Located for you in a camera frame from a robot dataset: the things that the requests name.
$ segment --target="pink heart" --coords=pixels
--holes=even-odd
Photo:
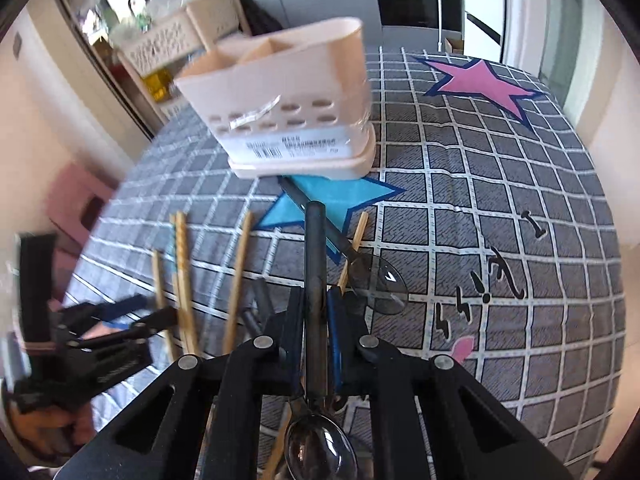
[[[474,350],[474,341],[475,339],[472,335],[465,335],[464,337],[456,339],[455,343],[453,343],[451,357],[460,364],[469,357]]]

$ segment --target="human hand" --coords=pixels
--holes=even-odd
[[[21,413],[14,402],[11,403],[9,411],[15,433],[27,441],[34,450],[45,456],[56,454],[54,443],[47,430],[71,426],[73,428],[71,441],[75,446],[84,446],[96,433],[90,402],[75,413],[67,412],[58,406]]]

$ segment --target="pink star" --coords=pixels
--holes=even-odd
[[[523,117],[522,110],[516,104],[514,98],[534,97],[540,92],[525,90],[512,83],[507,83],[498,78],[489,67],[489,64],[481,59],[466,67],[457,66],[438,61],[426,61],[425,64],[440,70],[451,76],[450,80],[441,86],[434,86],[428,94],[435,95],[440,92],[455,94],[481,94],[487,99],[510,111],[521,121],[527,121]]]

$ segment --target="oven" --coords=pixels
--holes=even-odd
[[[443,34],[462,38],[463,0],[378,0],[382,26],[431,29],[442,50]]]

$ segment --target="screw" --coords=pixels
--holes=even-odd
[[[433,364],[440,370],[451,370],[453,368],[453,359],[448,355],[437,355],[433,360]]]
[[[191,370],[198,364],[198,358],[195,355],[183,355],[178,360],[178,366],[183,370]]]
[[[375,348],[380,340],[374,335],[364,335],[360,338],[360,346],[364,348]]]
[[[273,344],[273,339],[271,339],[268,335],[259,335],[254,339],[254,346],[256,348],[270,348]]]

